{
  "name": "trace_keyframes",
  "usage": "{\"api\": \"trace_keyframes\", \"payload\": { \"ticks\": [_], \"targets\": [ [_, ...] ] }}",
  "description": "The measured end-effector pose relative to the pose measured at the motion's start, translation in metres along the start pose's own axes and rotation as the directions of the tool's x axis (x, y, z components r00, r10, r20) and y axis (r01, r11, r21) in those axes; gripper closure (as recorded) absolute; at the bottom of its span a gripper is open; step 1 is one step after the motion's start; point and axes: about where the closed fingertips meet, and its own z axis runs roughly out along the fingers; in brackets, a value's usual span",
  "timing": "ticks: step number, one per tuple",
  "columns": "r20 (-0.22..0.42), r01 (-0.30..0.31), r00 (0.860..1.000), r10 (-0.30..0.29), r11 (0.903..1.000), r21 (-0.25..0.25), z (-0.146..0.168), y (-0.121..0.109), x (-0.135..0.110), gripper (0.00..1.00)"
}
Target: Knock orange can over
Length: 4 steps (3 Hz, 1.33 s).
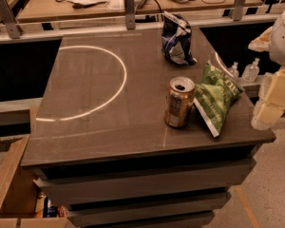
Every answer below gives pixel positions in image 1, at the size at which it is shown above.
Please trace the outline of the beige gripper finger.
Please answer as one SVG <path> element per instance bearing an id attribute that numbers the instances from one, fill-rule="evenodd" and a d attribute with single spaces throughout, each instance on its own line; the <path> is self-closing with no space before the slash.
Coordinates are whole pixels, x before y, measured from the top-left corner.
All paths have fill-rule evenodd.
<path id="1" fill-rule="evenodd" d="M 285 112 L 285 66 L 276 73 L 266 73 L 261 82 L 251 125 L 256 130 L 267 130 Z"/>

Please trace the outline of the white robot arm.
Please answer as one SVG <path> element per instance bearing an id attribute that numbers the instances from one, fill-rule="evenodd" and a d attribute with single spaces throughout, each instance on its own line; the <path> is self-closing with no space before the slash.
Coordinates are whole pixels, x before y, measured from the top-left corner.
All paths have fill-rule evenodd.
<path id="1" fill-rule="evenodd" d="M 281 65 L 276 73 L 264 76 L 251 120 L 254 129 L 267 130 L 274 126 L 285 112 L 285 10 L 272 27 L 249 44 L 248 49 L 268 51 L 270 59 Z"/>

